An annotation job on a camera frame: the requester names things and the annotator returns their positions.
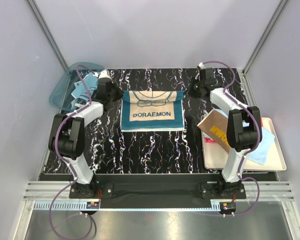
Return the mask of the blue white patterned towel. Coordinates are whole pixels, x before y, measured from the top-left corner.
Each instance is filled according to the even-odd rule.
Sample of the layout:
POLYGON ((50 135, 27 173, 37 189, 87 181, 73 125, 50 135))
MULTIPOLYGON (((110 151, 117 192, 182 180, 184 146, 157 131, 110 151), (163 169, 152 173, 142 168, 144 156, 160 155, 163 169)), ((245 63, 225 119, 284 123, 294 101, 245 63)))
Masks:
POLYGON ((184 97, 183 91, 125 90, 121 103, 121 131, 184 131, 184 97))

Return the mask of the yellow towel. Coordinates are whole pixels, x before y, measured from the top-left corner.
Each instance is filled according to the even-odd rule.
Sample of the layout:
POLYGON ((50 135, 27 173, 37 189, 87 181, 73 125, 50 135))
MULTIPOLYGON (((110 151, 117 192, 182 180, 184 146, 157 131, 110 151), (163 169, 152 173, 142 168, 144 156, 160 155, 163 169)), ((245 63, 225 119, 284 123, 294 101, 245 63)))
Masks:
POLYGON ((197 127, 204 133, 205 138, 211 139, 229 153, 230 145, 227 140, 227 125, 227 115, 220 109, 213 109, 201 117, 197 127))

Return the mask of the light blue terry towel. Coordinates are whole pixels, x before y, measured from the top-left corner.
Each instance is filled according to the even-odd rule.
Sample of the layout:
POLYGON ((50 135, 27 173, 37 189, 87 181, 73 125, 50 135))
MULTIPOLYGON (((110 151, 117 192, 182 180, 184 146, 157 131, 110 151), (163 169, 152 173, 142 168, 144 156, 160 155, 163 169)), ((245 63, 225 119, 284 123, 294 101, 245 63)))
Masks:
POLYGON ((268 152, 274 143, 275 136, 264 127, 261 127, 261 132, 262 140, 259 142, 258 147, 248 155, 248 159, 254 163, 265 165, 268 152))

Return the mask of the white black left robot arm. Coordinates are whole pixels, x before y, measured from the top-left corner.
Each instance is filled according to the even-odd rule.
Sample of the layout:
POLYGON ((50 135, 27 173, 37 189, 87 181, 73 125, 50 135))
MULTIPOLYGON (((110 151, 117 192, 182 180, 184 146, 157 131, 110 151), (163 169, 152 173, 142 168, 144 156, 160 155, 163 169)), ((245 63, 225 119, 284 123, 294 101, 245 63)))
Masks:
POLYGON ((48 149, 55 153, 73 175, 71 189, 83 198, 93 198, 100 190, 93 170, 84 156, 85 128, 102 117, 108 105, 122 99, 124 92, 109 77, 100 77, 91 102, 68 114, 54 116, 48 141, 48 149))

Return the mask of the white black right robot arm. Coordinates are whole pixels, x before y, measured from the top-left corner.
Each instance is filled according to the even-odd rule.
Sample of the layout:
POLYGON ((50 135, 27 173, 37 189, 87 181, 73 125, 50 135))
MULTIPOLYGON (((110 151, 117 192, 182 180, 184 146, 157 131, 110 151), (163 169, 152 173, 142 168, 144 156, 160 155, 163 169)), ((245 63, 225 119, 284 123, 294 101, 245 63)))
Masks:
POLYGON ((216 83, 211 67, 198 66, 197 75, 185 94, 196 99, 209 98, 210 102, 227 114, 226 140, 229 153, 211 193, 221 198, 240 196, 243 166, 248 154, 253 152, 262 140, 261 113, 257 106, 247 106, 232 96, 228 90, 216 83))

